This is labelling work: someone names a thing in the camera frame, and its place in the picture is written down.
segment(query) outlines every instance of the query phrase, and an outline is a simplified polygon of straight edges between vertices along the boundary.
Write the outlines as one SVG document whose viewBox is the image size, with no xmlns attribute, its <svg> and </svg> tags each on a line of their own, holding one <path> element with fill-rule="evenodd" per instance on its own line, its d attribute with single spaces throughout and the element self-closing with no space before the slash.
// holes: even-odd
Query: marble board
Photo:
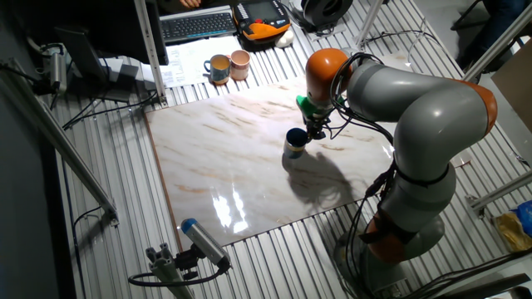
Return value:
<svg viewBox="0 0 532 299">
<path fill-rule="evenodd" d="M 375 131 L 349 125 L 299 159 L 283 157 L 286 132 L 304 129 L 295 99 L 306 90 L 297 78 L 145 115 L 176 228 L 196 218 L 225 245 L 363 196 L 392 161 Z M 337 112 L 331 119 L 343 124 Z"/>
</svg>

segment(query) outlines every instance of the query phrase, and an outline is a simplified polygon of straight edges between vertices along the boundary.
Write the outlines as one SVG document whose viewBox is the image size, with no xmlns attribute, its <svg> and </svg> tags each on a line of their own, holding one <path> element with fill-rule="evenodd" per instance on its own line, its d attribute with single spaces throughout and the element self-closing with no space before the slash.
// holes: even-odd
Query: keyboard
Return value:
<svg viewBox="0 0 532 299">
<path fill-rule="evenodd" d="M 229 12 L 161 20 L 161 26 L 166 44 L 236 32 L 233 17 Z"/>
</svg>

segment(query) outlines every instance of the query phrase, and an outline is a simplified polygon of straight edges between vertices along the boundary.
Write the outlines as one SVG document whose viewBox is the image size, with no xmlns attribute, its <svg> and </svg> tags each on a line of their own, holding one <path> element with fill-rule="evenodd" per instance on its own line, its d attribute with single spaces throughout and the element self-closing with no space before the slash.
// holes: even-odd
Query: metal grid floor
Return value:
<svg viewBox="0 0 532 299">
<path fill-rule="evenodd" d="M 303 76 L 306 61 L 316 50 L 354 46 L 353 37 L 357 35 L 369 7 L 368 0 L 356 0 L 343 18 L 347 30 L 317 42 L 312 42 L 300 29 L 293 27 L 296 38 L 292 46 L 251 54 L 251 72 L 246 81 L 236 84 L 229 81 L 227 86 L 221 87 L 197 84 L 172 88 L 166 91 L 168 105 L 180 105 Z M 419 29 L 422 19 L 421 12 L 411 0 L 392 1 L 382 7 L 370 36 L 383 31 Z M 427 31 L 434 35 L 430 26 Z M 366 50 L 378 56 L 400 50 L 406 53 L 415 40 L 416 37 L 409 34 L 387 37 L 370 43 Z M 128 58 L 125 62 L 139 66 L 138 61 Z M 413 47 L 411 67 L 414 72 L 433 76 L 456 79 L 462 76 L 446 50 L 426 39 L 421 39 Z M 137 92 L 131 96 L 131 102 L 137 103 L 146 97 Z M 88 103 L 83 99 L 60 100 L 54 114 L 64 124 Z M 93 109 L 97 112 L 121 105 L 124 104 L 95 100 Z M 160 105 L 153 105 L 146 109 L 160 108 Z M 88 298 L 171 298 L 165 288 L 134 287 L 127 282 L 128 276 L 149 271 L 146 248 L 157 248 L 160 243 L 166 242 L 172 252 L 178 252 L 169 207 L 142 112 L 118 110 L 98 115 L 95 119 L 80 122 L 67 133 L 106 192 L 115 200 L 120 219 L 120 225 L 112 228 L 102 222 L 106 218 L 98 211 L 82 219 L 76 227 L 78 240 L 81 240 L 81 269 L 76 265 L 72 241 L 71 259 L 78 297 L 83 297 L 81 270 Z M 464 197 L 467 194 L 485 195 L 526 171 L 511 154 L 507 140 L 504 131 L 496 125 L 486 138 L 468 149 L 473 159 L 470 164 L 456 170 L 456 195 L 442 214 L 446 235 L 428 253 L 407 262 L 410 268 L 406 273 L 407 281 L 399 285 L 403 294 L 442 273 L 472 267 L 506 253 L 489 219 L 479 220 L 472 215 Z M 62 164 L 58 166 L 62 174 Z M 97 207 L 97 202 L 70 169 L 67 168 L 66 173 L 66 178 L 61 175 L 64 206 L 66 209 L 70 206 L 76 218 Z M 71 203 L 66 197 L 67 190 Z M 521 188 L 488 205 L 488 211 L 495 215 L 503 213 L 530 199 L 531 194 L 528 186 Z M 376 203 L 370 202 L 365 207 L 366 221 L 371 218 L 376 206 Z M 192 287 L 196 297 L 349 297 L 342 289 L 342 279 L 329 256 L 335 240 L 349 228 L 355 210 L 356 206 L 352 203 L 226 246 L 234 268 L 229 275 Z M 65 215 L 67 222 L 70 221 L 67 210 Z M 70 228 L 67 230 L 72 240 L 72 231 Z M 201 262 L 197 271 L 201 277 L 214 273 L 208 262 Z"/>
</svg>

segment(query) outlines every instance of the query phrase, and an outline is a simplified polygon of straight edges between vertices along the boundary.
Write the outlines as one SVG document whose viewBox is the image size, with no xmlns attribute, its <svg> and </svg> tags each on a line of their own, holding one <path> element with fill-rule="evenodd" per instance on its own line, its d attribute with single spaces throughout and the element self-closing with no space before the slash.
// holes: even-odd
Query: gray pole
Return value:
<svg viewBox="0 0 532 299">
<path fill-rule="evenodd" d="M 148 52 L 148 60 L 150 61 L 151 73 L 153 74 L 155 81 L 157 95 L 159 96 L 161 104 L 166 105 L 165 83 L 160 74 L 159 58 L 157 57 L 157 50 L 153 40 L 150 18 L 148 17 L 145 0 L 135 0 L 135 8 L 137 17 L 139 18 L 140 29 L 144 33 L 142 36 L 144 37 L 144 44 L 146 51 Z"/>
<path fill-rule="evenodd" d="M 505 33 L 503 33 L 499 39 L 491 46 L 488 51 L 467 71 L 467 73 L 462 78 L 463 81 L 471 81 L 475 78 L 481 71 L 483 71 L 492 60 L 494 60 L 497 55 L 511 42 L 511 40 L 517 36 L 517 34 L 523 30 L 523 28 L 530 22 L 532 19 L 532 4 L 530 4 L 517 18 L 517 20 L 512 23 Z"/>
<path fill-rule="evenodd" d="M 94 177 L 91 170 L 70 142 L 61 126 L 56 122 L 47 105 L 36 98 L 26 79 L 8 71 L 0 71 L 0 91 L 4 91 L 8 99 L 22 112 L 29 116 L 38 129 L 47 137 L 62 158 L 68 163 L 83 185 L 89 190 L 94 199 L 103 207 L 111 224 L 117 225 L 116 208 L 109 200 L 106 192 Z"/>
<path fill-rule="evenodd" d="M 373 23 L 375 22 L 375 18 L 377 17 L 377 14 L 381 10 L 381 5 L 383 1 L 384 0 L 373 0 L 373 4 L 369 8 L 369 11 L 367 12 L 367 16 L 364 19 L 364 23 L 362 24 L 362 29 L 360 30 L 358 35 L 355 37 L 355 46 L 357 47 L 358 50 L 360 50 L 360 46 L 362 42 L 366 39 L 367 34 L 369 33 L 369 29 L 372 27 Z"/>
<path fill-rule="evenodd" d="M 471 207 L 474 211 L 478 211 L 481 208 L 484 208 L 488 203 L 494 202 L 497 199 L 500 199 L 501 197 L 507 195 L 508 193 L 516 190 L 517 188 L 523 187 L 526 184 L 529 184 L 532 182 L 532 170 L 527 172 L 526 174 L 521 175 L 519 178 L 512 180 L 511 182 L 501 186 L 497 190 L 491 192 L 490 194 L 487 194 L 481 199 L 476 199 L 472 204 Z"/>
</svg>

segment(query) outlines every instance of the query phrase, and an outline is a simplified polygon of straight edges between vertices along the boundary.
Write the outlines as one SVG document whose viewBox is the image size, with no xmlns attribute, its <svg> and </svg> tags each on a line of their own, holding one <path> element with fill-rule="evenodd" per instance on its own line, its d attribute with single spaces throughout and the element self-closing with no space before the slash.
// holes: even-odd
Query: blue cup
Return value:
<svg viewBox="0 0 532 299">
<path fill-rule="evenodd" d="M 297 159 L 303 155 L 308 135 L 305 130 L 293 128 L 286 134 L 284 141 L 284 155 L 289 159 Z"/>
<path fill-rule="evenodd" d="M 224 55 L 214 55 L 209 61 L 205 61 L 203 67 L 210 73 L 210 80 L 216 85 L 223 85 L 229 80 L 231 60 Z"/>
</svg>

